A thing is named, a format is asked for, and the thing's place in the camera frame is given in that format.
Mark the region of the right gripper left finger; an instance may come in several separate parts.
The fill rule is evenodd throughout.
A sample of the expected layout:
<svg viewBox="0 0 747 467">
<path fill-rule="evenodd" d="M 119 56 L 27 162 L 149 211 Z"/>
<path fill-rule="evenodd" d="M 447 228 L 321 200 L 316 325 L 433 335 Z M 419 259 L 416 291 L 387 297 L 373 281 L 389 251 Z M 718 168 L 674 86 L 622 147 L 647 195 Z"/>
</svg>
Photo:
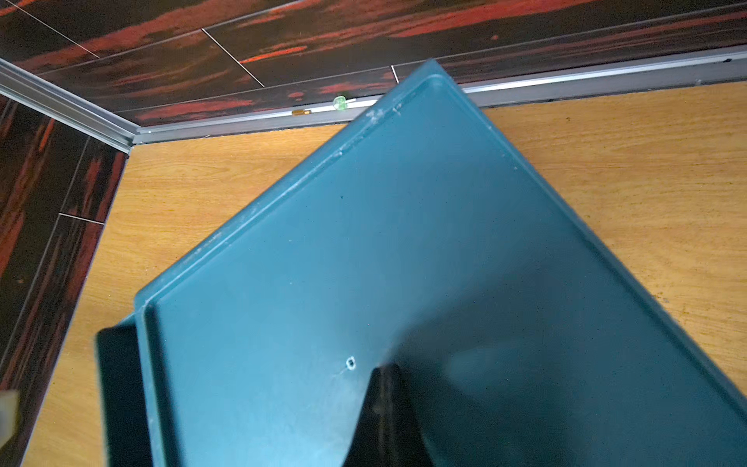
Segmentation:
<svg viewBox="0 0 747 467">
<path fill-rule="evenodd" d="M 108 466 L 153 464 L 135 323 L 96 334 L 105 460 Z"/>
</svg>

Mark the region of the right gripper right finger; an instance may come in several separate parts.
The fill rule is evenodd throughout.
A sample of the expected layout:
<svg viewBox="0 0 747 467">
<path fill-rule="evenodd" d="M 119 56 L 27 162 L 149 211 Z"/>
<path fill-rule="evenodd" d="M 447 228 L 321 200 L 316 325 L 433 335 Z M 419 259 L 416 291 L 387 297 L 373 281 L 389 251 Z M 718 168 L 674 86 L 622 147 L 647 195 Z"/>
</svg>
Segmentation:
<svg viewBox="0 0 747 467">
<path fill-rule="evenodd" d="M 374 369 L 345 466 L 431 466 L 405 377 L 396 364 Z"/>
</svg>

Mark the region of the teal yellow drawer cabinet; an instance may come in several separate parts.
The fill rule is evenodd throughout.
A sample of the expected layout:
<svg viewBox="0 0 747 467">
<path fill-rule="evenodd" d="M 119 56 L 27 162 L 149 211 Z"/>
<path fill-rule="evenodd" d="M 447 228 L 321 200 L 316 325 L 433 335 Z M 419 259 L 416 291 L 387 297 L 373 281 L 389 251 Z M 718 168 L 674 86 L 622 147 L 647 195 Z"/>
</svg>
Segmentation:
<svg viewBox="0 0 747 467">
<path fill-rule="evenodd" d="M 151 466 L 344 466 L 389 364 L 433 466 L 746 462 L 745 397 L 434 61 L 126 320 Z"/>
</svg>

